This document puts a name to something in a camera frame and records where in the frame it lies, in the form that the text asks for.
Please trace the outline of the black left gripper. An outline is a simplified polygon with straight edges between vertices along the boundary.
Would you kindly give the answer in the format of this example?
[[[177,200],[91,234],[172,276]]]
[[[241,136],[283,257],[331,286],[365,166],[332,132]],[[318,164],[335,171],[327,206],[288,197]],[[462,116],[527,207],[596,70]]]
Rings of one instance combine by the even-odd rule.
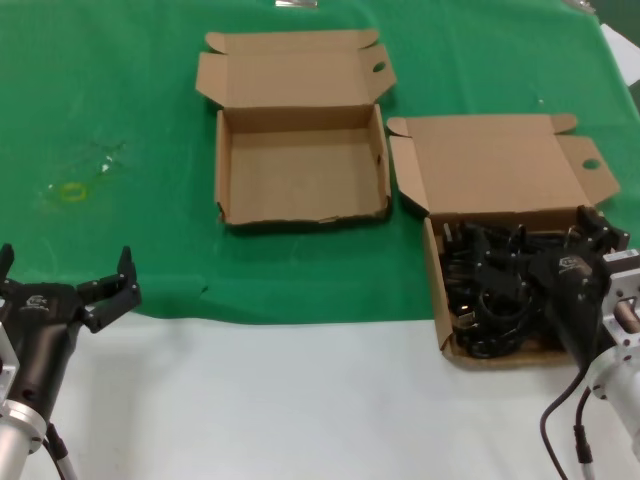
[[[0,251],[1,323],[19,362],[7,398],[49,416],[83,323],[92,333],[100,332],[141,304],[141,288],[129,246],[122,249],[115,274],[76,288],[14,282],[8,277],[14,259],[12,245],[5,243]]]

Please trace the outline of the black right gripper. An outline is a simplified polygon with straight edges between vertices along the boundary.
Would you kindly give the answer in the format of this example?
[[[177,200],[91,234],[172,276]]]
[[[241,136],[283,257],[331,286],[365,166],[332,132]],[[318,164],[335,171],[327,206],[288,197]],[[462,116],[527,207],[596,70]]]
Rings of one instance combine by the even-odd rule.
[[[629,233],[613,226],[593,207],[579,206],[567,232],[568,247],[599,255],[624,251]],[[604,281],[594,272],[593,256],[551,250],[531,261],[529,274],[541,294],[543,311],[565,350],[581,370],[613,346],[602,317]]]

